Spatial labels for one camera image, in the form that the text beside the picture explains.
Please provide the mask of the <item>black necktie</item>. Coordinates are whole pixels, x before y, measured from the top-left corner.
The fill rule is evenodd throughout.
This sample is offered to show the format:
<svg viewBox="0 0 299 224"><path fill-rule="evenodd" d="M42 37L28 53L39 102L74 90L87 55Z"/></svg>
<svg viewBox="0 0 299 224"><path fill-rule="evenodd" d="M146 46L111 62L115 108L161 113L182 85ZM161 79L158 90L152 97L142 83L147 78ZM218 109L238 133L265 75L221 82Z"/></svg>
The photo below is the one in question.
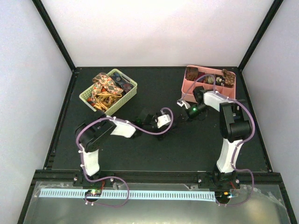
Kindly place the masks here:
<svg viewBox="0 0 299 224"><path fill-rule="evenodd" d="M171 127L170 127L170 129L169 129L169 132L174 131L174 130L178 130L178 129L180 128L180 126L181 126L181 122L175 120L175 121L172 123L172 125L171 125Z"/></svg>

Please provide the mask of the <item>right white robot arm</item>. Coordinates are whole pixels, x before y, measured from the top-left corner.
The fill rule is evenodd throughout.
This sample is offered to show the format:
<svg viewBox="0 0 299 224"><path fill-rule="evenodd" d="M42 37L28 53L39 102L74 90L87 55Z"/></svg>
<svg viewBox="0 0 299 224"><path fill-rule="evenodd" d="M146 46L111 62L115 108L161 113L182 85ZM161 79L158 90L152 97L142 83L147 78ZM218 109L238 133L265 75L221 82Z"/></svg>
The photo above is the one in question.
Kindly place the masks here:
<svg viewBox="0 0 299 224"><path fill-rule="evenodd" d="M211 107L219 112L220 133L223 137L221 154L217 160L218 173L214 174L214 186L223 188L229 183L227 173L236 171L236 161L243 144L255 133L255 123L249 110L239 101L226 97L212 89L196 87L193 90L196 105L189 105L183 97L177 104L185 108L188 118L192 119Z"/></svg>

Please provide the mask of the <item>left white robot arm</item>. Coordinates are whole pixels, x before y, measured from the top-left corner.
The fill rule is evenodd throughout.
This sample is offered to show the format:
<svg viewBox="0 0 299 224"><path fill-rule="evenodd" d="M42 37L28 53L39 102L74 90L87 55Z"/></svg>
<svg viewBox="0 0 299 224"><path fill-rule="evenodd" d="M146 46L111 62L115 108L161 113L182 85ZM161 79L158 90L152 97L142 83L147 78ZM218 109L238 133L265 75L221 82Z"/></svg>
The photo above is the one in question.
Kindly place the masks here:
<svg viewBox="0 0 299 224"><path fill-rule="evenodd" d="M164 107L155 115L146 115L144 119L130 122L112 117L101 112L97 120L90 124L81 124L76 132L76 144L81 158L84 181L89 186L100 182L99 150L100 145L112 136L135 139L143 133L160 136L168 132L173 124L174 116L170 108Z"/></svg>

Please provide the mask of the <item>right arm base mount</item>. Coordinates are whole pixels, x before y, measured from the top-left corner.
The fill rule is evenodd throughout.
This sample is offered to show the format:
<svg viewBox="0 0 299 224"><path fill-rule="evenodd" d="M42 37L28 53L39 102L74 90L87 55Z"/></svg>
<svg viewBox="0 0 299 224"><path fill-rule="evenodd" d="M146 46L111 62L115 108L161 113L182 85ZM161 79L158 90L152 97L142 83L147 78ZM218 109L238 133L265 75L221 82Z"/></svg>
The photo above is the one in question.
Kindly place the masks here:
<svg viewBox="0 0 299 224"><path fill-rule="evenodd" d="M240 188L235 171L231 173L219 173L218 171L201 172L197 175L197 179L200 189L227 191Z"/></svg>

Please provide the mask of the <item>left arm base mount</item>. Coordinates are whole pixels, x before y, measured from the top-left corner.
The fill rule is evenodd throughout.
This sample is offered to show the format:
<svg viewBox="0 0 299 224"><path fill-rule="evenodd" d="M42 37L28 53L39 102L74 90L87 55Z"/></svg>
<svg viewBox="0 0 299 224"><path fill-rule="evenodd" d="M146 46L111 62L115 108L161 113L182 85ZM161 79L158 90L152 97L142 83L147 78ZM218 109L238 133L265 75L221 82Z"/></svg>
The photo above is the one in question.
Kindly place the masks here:
<svg viewBox="0 0 299 224"><path fill-rule="evenodd" d="M96 174L89 176L84 174L83 171L77 172L73 179L74 187L86 188L100 188L102 185L110 187L116 181L116 177L113 172L99 171Z"/></svg>

